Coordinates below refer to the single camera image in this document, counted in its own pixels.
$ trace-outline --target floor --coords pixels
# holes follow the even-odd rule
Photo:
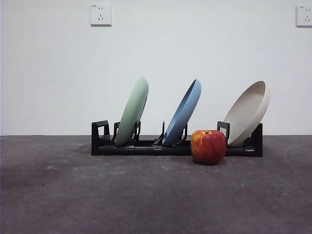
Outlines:
[[[264,157],[91,156],[90,136],[1,137],[4,234],[311,234],[312,136]]]

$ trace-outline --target beige plate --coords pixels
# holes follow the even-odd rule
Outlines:
[[[234,103],[224,122],[230,124],[229,146],[237,146],[246,140],[262,120],[270,100],[265,82],[250,86]]]

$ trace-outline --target dish rack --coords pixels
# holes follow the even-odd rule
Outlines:
[[[104,134],[99,136],[98,129],[104,127]],[[98,121],[92,123],[91,155],[153,155],[153,156],[190,156],[191,141],[187,140],[187,124],[180,135],[178,141],[172,146],[163,146],[165,122],[162,123],[162,133],[158,138],[150,140],[140,139],[141,121],[134,125],[133,134],[129,142],[124,146],[115,146],[115,138],[119,122],[114,123],[114,135],[110,136],[108,121]],[[219,121],[217,130],[221,130],[226,138],[230,135],[230,124]],[[241,146],[230,147],[227,144],[226,156],[247,156],[262,157],[262,123],[260,123],[253,133]]]

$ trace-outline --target wall socket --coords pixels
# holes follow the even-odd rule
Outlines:
[[[90,5],[90,24],[111,26],[112,25],[111,4]]]
[[[297,26],[312,27],[312,5],[297,6]]]

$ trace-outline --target apple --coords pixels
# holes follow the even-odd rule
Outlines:
[[[197,130],[191,137],[191,153],[195,161],[215,165],[226,154],[226,140],[217,130]]]

